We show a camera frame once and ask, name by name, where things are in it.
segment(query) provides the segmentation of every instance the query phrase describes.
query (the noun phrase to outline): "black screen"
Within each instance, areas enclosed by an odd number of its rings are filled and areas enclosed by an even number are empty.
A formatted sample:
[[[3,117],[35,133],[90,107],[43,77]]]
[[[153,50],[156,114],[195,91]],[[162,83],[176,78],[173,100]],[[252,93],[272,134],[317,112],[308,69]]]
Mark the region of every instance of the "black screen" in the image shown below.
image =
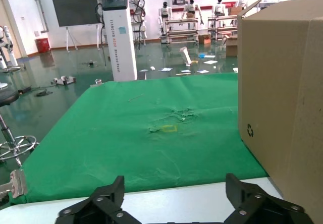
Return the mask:
[[[53,0],[60,27],[98,24],[96,0]]]

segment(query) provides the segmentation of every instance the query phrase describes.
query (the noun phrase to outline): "door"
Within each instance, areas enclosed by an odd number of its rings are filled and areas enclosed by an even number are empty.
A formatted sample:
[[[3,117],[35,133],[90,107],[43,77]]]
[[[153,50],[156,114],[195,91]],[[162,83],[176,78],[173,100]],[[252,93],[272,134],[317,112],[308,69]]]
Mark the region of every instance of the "door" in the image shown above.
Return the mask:
[[[19,47],[17,44],[16,37],[14,35],[14,31],[13,31],[12,26],[10,24],[8,13],[6,11],[5,4],[4,4],[3,0],[0,0],[0,15],[1,15],[0,16],[0,26],[7,26],[9,28],[9,31],[10,31],[10,34],[12,37],[12,41],[14,43],[14,55],[17,59],[19,59],[19,58],[21,58],[21,53],[20,53],[20,50],[19,50]],[[3,47],[2,50],[4,51],[7,61],[10,61],[7,49]]]

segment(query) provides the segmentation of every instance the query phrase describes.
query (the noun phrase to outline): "red trash bin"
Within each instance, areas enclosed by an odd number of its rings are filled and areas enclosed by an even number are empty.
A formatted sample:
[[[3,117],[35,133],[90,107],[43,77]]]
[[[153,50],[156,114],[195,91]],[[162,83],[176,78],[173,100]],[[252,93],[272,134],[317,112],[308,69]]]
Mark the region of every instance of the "red trash bin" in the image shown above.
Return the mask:
[[[36,45],[39,53],[50,51],[48,38],[36,39]]]

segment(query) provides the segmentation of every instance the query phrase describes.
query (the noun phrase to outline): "black stool seat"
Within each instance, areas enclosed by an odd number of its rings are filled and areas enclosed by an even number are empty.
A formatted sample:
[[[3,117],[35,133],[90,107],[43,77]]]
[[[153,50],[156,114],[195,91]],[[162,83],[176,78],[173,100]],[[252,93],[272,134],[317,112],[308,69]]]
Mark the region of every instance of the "black stool seat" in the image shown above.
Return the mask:
[[[10,88],[0,90],[0,107],[9,105],[19,99],[19,92]]]

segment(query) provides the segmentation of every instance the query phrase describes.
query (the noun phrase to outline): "metal clamp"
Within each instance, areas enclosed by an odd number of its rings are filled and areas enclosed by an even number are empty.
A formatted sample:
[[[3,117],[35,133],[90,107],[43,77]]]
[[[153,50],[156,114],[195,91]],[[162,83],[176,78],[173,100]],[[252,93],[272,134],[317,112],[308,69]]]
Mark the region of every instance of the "metal clamp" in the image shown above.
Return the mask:
[[[14,170],[10,174],[10,182],[0,185],[0,199],[12,192],[12,197],[17,198],[28,192],[25,173],[23,170]]]

